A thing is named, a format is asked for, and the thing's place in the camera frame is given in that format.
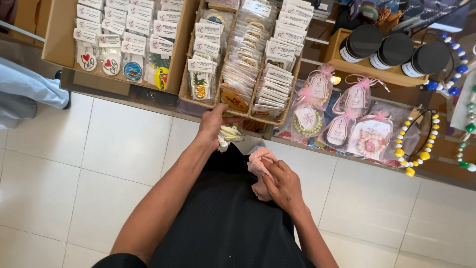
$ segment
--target pink towel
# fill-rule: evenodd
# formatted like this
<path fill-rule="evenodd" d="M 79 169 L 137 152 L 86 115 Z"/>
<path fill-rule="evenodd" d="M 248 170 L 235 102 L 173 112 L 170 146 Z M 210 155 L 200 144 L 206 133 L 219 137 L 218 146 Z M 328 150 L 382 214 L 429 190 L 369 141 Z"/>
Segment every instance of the pink towel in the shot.
<path fill-rule="evenodd" d="M 261 160 L 266 160 L 270 163 L 275 163 L 277 161 L 274 154 L 264 147 L 258 148 L 257 151 L 249 156 L 248 171 L 252 172 L 258 177 L 258 182 L 253 184 L 251 189 L 253 189 L 253 192 L 256 194 L 259 200 L 270 201 L 272 198 L 269 196 L 268 190 L 266 189 L 266 185 L 263 181 L 263 175 L 268 175 L 274 184 L 277 183 L 277 180 L 269 172 L 269 170 L 265 168 L 265 165 L 261 162 Z"/>

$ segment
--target pink organza bag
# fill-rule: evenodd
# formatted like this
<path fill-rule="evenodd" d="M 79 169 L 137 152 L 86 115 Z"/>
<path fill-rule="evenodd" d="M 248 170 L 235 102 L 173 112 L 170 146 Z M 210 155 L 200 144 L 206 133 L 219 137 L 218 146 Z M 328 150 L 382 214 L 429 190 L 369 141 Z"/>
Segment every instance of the pink organza bag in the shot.
<path fill-rule="evenodd" d="M 336 149 L 339 152 L 347 151 L 349 136 L 356 123 L 357 114 L 354 111 L 344 112 L 336 116 L 321 132 L 318 141 Z"/>
<path fill-rule="evenodd" d="M 392 137 L 393 123 L 387 111 L 375 111 L 359 119 L 352 129 L 347 152 L 383 161 Z"/>
<path fill-rule="evenodd" d="M 349 83 L 347 78 L 350 76 L 359 76 L 357 82 Z M 379 79 L 370 79 L 359 74 L 351 74 L 346 77 L 346 83 L 354 84 L 337 99 L 336 103 L 332 107 L 332 112 L 335 114 L 341 114 L 345 112 L 354 112 L 357 114 L 357 118 L 366 115 L 370 108 L 370 87 L 380 83 L 385 89 L 387 86 Z"/>
<path fill-rule="evenodd" d="M 331 82 L 333 71 L 334 67 L 324 64 L 310 72 L 302 88 L 297 92 L 300 99 L 305 98 L 315 109 L 325 111 L 333 89 Z"/>

